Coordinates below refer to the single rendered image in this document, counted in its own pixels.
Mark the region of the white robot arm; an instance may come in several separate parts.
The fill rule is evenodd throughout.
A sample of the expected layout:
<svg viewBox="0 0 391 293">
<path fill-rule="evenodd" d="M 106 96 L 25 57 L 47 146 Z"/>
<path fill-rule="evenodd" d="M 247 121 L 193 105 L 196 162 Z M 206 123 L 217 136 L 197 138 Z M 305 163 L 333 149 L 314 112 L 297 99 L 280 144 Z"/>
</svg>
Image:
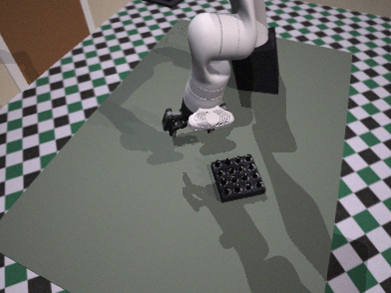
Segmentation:
<svg viewBox="0 0 391 293">
<path fill-rule="evenodd" d="M 232 124 L 232 113 L 219 107 L 230 77 L 227 60 L 245 59 L 254 48 L 268 40 L 264 0 L 229 2 L 231 13 L 200 13 L 188 28 L 192 68 L 184 102 L 194 113 L 188 120 L 188 127 L 193 131 L 225 128 Z"/>
</svg>

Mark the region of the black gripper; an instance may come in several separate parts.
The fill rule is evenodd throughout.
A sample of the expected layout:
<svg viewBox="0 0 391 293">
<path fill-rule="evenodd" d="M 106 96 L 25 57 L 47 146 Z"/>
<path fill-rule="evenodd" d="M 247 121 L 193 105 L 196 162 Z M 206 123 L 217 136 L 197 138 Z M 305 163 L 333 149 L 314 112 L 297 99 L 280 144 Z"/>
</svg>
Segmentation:
<svg viewBox="0 0 391 293">
<path fill-rule="evenodd" d="M 220 104 L 220 108 L 227 111 L 225 103 Z M 188 126 L 188 117 L 190 117 L 192 114 L 194 113 L 187 108 L 184 99 L 182 102 L 182 107 L 178 112 L 172 112 L 172 109 L 166 109 L 162 120 L 164 131 L 169 131 L 170 136 L 175 138 L 178 129 L 184 129 Z M 177 125 L 175 123 L 177 123 Z"/>
</svg>

